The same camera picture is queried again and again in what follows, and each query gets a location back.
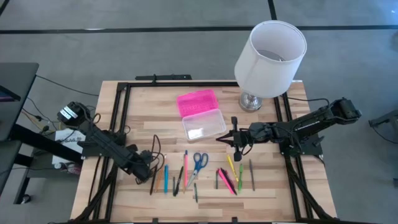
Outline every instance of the pink container lid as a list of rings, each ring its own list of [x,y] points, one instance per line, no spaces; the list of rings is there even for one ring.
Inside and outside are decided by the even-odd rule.
[[[181,117],[218,109],[217,97],[213,90],[201,90],[177,97]]]

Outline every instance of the white lampshade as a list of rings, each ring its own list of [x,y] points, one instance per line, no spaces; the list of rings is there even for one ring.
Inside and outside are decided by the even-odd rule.
[[[262,22],[251,31],[236,62],[236,80],[251,95],[279,96],[289,89],[306,51],[305,37],[295,26]]]

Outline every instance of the silver lamp base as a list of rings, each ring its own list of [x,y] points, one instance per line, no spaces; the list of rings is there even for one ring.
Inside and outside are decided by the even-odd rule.
[[[260,109],[262,98],[243,92],[239,99],[239,106],[246,112],[255,112]]]

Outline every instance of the floor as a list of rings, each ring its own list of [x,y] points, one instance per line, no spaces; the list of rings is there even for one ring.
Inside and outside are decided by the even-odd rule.
[[[295,26],[398,25],[395,0],[273,0],[279,20]],[[95,29],[176,26],[253,26],[271,19],[266,0],[10,0],[0,30]],[[328,179],[343,220],[396,223],[398,148],[369,128],[368,120],[398,109],[398,30],[305,30],[308,51],[295,76],[309,98],[351,99],[363,116],[333,126],[322,142]],[[249,31],[110,34],[3,34],[0,62],[38,62],[38,75],[97,93],[103,80],[136,75],[191,74],[194,79],[233,79]],[[96,98],[36,80],[30,97],[52,119],[75,100]],[[321,103],[311,103],[312,110]],[[28,111],[35,112],[30,102]],[[19,123],[34,130],[28,120]],[[394,139],[389,126],[380,128]],[[22,151],[29,153],[29,148]],[[23,170],[14,170],[0,200],[0,223],[64,222],[77,179],[37,179],[31,203],[12,201]]]

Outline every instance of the black desk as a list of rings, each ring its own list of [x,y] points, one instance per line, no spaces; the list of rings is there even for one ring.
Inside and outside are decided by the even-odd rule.
[[[77,164],[83,163],[80,153],[16,124],[27,95],[32,88],[38,68],[39,64],[37,63],[0,63],[0,85],[21,98],[20,101],[0,102],[0,194],[4,189],[14,163],[31,169],[51,168],[52,166],[48,162],[43,166],[43,158],[48,161],[52,157],[50,154],[46,154],[42,158],[19,154],[22,143],[31,145],[36,149],[45,150]],[[53,176],[55,172],[60,176],[65,175],[56,170],[47,170],[45,172],[53,174]],[[44,176],[37,175],[34,170],[27,169],[14,203],[22,202],[31,177]]]

